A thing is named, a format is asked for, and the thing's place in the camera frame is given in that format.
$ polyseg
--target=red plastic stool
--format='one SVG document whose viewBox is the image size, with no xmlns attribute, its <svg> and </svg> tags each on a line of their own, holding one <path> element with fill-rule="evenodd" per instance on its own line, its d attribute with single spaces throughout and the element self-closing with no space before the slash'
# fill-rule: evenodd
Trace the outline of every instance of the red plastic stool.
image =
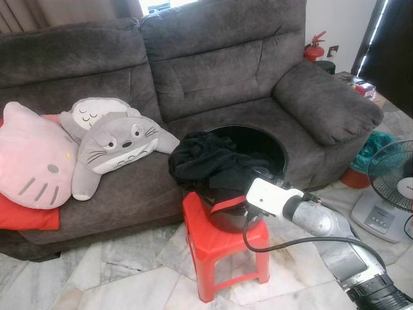
<svg viewBox="0 0 413 310">
<path fill-rule="evenodd" d="M 239 276 L 221 284 L 214 283 L 215 263 L 232 254 L 247 250 L 242 233 L 222 231 L 213 226 L 203 207 L 201 198 L 190 192 L 183 200 L 183 213 L 186 225 L 186 241 L 189 244 L 198 282 L 199 298 L 203 302 L 214 299 L 214 293 L 235 283 L 258 278 L 259 283 L 269 279 L 269 253 L 256 253 L 256 269 L 251 274 Z M 247 232 L 248 241 L 257 248 L 268 247 L 268 231 L 261 220 Z"/>
</svg>

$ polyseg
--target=electric fan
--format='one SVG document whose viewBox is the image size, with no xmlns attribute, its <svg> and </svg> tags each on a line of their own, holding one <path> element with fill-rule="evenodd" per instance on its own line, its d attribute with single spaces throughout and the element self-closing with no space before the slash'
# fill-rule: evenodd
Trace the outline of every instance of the electric fan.
<svg viewBox="0 0 413 310">
<path fill-rule="evenodd" d="M 413 140 L 380 149 L 368 164 L 367 175 L 373 190 L 360 197 L 350 216 L 372 234 L 397 243 L 413 212 Z"/>
</svg>

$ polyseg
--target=gray plush toy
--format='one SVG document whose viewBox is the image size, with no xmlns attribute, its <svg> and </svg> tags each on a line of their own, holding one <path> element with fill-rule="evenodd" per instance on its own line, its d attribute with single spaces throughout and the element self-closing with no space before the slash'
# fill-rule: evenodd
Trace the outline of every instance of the gray plush toy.
<svg viewBox="0 0 413 310">
<path fill-rule="evenodd" d="M 62 112 L 59 121 L 77 144 L 102 116 L 109 112 L 126 112 L 130 105 L 118 98 L 85 98 L 76 101 L 69 112 Z"/>
<path fill-rule="evenodd" d="M 72 195 L 90 199 L 102 174 L 116 170 L 152 151 L 170 154 L 179 140 L 134 108 L 109 112 L 86 132 L 77 153 Z"/>
</svg>

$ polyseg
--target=teal plastic bag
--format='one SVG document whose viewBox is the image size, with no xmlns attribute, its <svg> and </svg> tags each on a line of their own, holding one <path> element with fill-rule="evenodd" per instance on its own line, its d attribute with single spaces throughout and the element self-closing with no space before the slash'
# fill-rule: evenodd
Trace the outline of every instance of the teal plastic bag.
<svg viewBox="0 0 413 310">
<path fill-rule="evenodd" d="M 355 171 L 358 171 L 363 174 L 367 174 L 367 167 L 370 160 L 373 158 L 376 152 L 385 147 L 386 145 L 396 142 L 397 139 L 391 134 L 385 134 L 380 131 L 373 131 L 372 134 L 368 137 L 363 148 L 354 158 L 353 162 L 350 164 L 350 167 Z"/>
</svg>

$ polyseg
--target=electrical outlet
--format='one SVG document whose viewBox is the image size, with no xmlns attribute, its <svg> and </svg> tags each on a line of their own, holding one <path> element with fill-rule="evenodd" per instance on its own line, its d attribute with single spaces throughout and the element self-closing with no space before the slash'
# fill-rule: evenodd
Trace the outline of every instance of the electrical outlet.
<svg viewBox="0 0 413 310">
<path fill-rule="evenodd" d="M 335 53 L 332 52 L 338 52 L 338 45 L 330 46 L 328 49 L 327 57 L 333 57 Z"/>
</svg>

